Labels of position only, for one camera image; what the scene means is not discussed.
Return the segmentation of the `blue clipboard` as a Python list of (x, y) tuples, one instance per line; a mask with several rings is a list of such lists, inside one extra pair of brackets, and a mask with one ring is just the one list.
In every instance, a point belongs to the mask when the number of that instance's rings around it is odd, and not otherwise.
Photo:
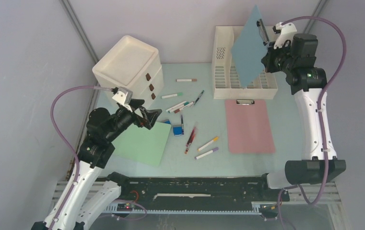
[(260, 19), (261, 12), (256, 5), (231, 48), (241, 88), (247, 87), (264, 70), (261, 59), (267, 54), (267, 48), (257, 26)]

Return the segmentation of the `green clipboard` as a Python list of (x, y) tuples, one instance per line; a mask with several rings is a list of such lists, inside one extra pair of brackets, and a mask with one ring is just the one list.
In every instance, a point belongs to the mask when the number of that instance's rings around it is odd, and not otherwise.
[(114, 155), (150, 166), (159, 166), (171, 125), (156, 122), (150, 130), (131, 125), (112, 144)]

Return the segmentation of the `cream three-drawer cabinet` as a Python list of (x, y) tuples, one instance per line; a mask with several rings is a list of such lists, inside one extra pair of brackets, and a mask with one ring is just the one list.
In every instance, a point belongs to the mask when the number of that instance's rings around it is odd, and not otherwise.
[(124, 87), (150, 108), (164, 87), (159, 50), (132, 36), (122, 37), (92, 68), (101, 87)]

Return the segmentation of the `pink clipboard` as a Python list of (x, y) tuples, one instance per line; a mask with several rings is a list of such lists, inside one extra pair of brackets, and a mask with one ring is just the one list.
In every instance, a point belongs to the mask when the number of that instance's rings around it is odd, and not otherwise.
[(228, 147), (232, 154), (271, 154), (276, 152), (264, 100), (238, 104), (225, 100)]

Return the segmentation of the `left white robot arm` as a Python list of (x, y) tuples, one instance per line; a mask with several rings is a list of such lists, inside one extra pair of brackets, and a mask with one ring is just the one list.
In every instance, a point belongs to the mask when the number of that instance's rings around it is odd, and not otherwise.
[(115, 146), (113, 141), (129, 126), (152, 129), (161, 109), (147, 110), (142, 99), (132, 99), (131, 109), (120, 105), (111, 114), (106, 108), (96, 108), (89, 114), (87, 134), (79, 148), (79, 164), (62, 193), (59, 201), (45, 220), (35, 222), (34, 230), (88, 230), (104, 209), (115, 199), (126, 199), (130, 186), (122, 181), (105, 181), (89, 201), (90, 188), (107, 165)]

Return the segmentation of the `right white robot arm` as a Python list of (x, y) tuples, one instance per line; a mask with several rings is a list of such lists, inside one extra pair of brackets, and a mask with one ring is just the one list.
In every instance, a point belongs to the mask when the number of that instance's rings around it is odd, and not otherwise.
[(301, 160), (287, 161), (283, 171), (266, 174), (266, 182), (258, 186), (263, 200), (275, 197), (277, 189), (330, 182), (347, 168), (331, 142), (324, 92), (327, 76), (324, 69), (315, 67), (317, 47), (317, 37), (312, 34), (279, 37), (261, 60), (267, 73), (286, 74), (304, 130)]

